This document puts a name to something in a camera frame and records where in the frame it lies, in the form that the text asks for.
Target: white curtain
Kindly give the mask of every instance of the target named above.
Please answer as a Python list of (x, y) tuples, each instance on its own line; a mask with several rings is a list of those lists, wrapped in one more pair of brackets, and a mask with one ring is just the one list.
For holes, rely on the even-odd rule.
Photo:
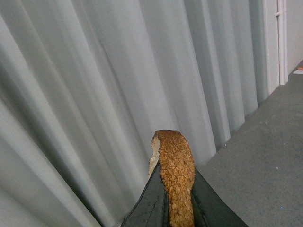
[(245, 0), (0, 0), (0, 226), (118, 226), (158, 129), (209, 160), (267, 97), (252, 21)]

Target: concrete floor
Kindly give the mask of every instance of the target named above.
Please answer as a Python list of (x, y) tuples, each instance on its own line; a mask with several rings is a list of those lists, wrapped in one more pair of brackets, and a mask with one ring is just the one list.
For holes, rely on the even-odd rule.
[(198, 170), (249, 227), (303, 227), (303, 75), (291, 74)]

